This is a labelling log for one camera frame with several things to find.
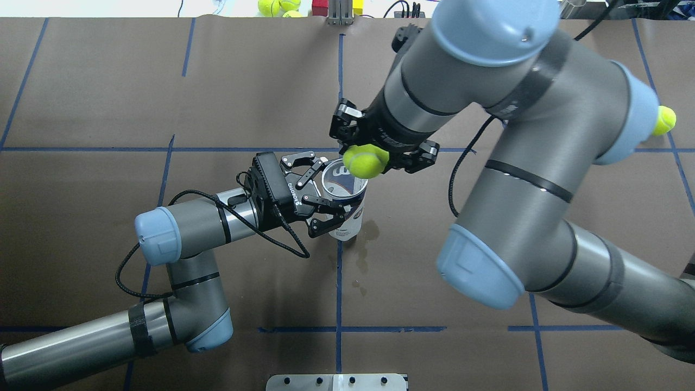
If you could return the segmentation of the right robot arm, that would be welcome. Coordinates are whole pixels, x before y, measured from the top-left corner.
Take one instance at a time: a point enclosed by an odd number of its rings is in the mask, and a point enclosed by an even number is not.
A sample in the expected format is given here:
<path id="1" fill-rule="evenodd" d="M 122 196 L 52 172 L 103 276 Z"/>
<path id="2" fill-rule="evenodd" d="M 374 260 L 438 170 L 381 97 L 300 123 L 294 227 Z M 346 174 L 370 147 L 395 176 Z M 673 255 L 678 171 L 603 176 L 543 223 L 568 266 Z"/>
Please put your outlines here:
<path id="1" fill-rule="evenodd" d="M 564 218 L 589 168 L 630 156 L 665 110 L 558 24 L 556 1 L 442 1 L 367 109 L 340 100 L 330 136 L 344 156 L 373 144 L 382 173 L 412 173 L 437 155 L 430 136 L 479 104 L 507 125 L 450 226 L 442 278 L 496 309 L 538 294 L 693 363 L 693 264 L 672 277 Z"/>

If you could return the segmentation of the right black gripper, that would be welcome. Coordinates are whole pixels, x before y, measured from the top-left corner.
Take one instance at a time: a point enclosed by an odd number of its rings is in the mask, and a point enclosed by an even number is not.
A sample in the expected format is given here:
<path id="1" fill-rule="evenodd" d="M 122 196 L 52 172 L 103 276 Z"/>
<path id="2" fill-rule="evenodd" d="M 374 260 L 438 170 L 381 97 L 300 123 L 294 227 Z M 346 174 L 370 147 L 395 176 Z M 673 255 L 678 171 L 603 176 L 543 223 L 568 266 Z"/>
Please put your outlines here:
<path id="1" fill-rule="evenodd" d="M 434 165 L 440 144 L 427 140 L 428 132 L 417 132 L 400 124 L 390 114 L 384 100 L 374 100 L 362 111 L 348 99 L 338 99 L 328 136 L 340 149 L 356 144 L 372 144 L 389 153 L 389 170 L 414 174 Z"/>

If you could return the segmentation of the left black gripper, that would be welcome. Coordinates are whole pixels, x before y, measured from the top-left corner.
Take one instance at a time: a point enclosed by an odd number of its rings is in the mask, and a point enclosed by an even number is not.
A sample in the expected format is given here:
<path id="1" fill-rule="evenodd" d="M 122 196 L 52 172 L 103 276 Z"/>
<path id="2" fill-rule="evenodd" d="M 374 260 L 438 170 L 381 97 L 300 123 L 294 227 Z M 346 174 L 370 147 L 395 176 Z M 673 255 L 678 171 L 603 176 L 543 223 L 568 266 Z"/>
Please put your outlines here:
<path id="1" fill-rule="evenodd" d="M 305 173 L 294 182 L 295 188 L 303 189 L 327 166 L 327 158 L 309 150 L 286 154 L 280 163 L 288 172 L 293 168 L 307 167 Z M 276 210 L 280 210 L 281 217 L 288 224 L 307 220 L 306 216 L 297 214 L 289 183 L 277 163 L 251 164 L 247 175 L 247 187 L 250 189 L 250 202 L 255 208 L 257 228 L 261 232 L 281 227 L 281 218 L 277 216 Z M 358 199 L 336 201 L 313 195 L 303 195 L 300 202 L 315 208 L 314 213 L 328 215 L 328 220 L 312 217 L 306 223 L 310 238 L 320 237 L 339 228 L 348 220 L 348 207 L 354 210 L 358 205 Z"/>

